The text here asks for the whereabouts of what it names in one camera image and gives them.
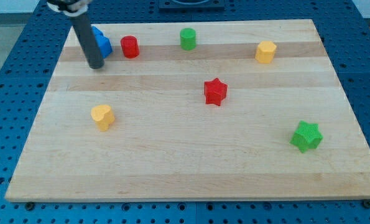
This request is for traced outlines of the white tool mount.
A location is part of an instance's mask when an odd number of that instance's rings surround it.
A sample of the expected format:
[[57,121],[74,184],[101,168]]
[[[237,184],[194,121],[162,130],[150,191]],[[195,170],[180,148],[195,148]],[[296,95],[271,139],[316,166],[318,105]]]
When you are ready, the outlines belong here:
[[48,7],[66,16],[80,16],[87,12],[91,0],[47,0]]

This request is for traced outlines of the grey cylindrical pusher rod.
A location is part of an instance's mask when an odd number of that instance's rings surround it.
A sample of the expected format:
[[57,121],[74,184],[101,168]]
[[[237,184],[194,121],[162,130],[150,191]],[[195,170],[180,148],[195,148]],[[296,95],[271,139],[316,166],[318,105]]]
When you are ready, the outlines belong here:
[[104,58],[93,33],[90,19],[87,13],[71,17],[73,29],[91,69],[99,69],[104,65]]

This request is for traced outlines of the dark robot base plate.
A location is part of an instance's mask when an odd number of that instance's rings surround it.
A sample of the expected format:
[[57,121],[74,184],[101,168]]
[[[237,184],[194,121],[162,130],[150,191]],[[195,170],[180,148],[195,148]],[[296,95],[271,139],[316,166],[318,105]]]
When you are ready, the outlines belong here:
[[159,11],[225,9],[225,0],[158,0]]

